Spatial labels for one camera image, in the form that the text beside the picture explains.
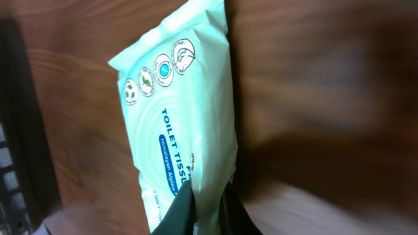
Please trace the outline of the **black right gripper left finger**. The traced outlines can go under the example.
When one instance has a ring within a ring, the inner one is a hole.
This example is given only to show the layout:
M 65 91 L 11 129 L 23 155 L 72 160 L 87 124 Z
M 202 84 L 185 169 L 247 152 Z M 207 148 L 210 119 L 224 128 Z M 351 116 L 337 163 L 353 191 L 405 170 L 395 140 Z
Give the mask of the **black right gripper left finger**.
M 152 235 L 193 235 L 194 224 L 195 198 L 191 181 L 187 180 Z

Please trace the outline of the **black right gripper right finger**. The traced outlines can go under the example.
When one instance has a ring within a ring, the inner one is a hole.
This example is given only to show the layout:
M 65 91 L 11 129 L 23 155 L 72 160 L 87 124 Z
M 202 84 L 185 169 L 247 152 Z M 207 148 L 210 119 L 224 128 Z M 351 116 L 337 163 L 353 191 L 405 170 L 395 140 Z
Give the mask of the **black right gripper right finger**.
M 222 235 L 263 235 L 255 226 L 229 182 L 222 194 L 219 209 Z

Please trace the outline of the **teal wet wipes pack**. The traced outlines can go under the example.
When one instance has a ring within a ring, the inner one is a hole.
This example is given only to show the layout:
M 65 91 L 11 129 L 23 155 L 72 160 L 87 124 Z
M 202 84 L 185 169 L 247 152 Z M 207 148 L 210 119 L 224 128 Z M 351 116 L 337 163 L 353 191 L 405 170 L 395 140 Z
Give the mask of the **teal wet wipes pack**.
M 221 232 L 238 150 L 227 32 L 223 0 L 191 0 L 109 61 L 150 230 L 188 181 L 192 232 Z

